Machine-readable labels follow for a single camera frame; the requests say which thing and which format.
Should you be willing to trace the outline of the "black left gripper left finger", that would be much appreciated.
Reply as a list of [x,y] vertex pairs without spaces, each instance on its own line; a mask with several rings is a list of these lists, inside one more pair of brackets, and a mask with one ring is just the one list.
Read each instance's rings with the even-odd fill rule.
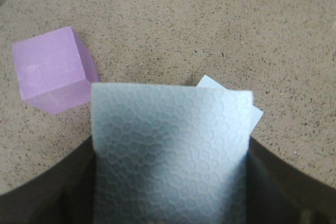
[[92,223],[92,138],[46,172],[1,195],[1,223]]

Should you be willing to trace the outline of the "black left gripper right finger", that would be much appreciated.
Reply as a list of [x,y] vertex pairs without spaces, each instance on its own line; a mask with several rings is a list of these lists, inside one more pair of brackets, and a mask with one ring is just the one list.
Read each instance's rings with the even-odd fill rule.
[[247,223],[335,223],[335,188],[297,170],[254,138],[247,154]]

